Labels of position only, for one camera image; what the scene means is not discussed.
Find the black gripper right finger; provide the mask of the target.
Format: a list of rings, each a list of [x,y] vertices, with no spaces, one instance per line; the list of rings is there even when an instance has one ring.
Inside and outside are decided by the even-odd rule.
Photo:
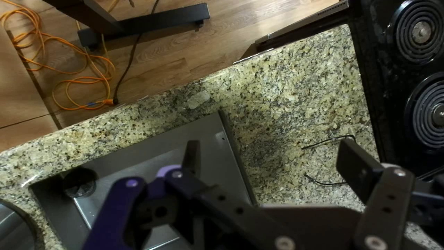
[[[400,167],[385,167],[352,140],[341,142],[336,169],[365,205],[356,248],[402,250],[414,176]]]

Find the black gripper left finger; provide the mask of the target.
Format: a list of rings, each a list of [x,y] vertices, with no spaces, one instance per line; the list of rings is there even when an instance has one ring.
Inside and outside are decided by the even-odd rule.
[[[200,142],[186,145],[182,166],[167,174],[167,191],[178,199],[175,230],[198,250],[297,250],[296,237],[264,210],[198,178]]]

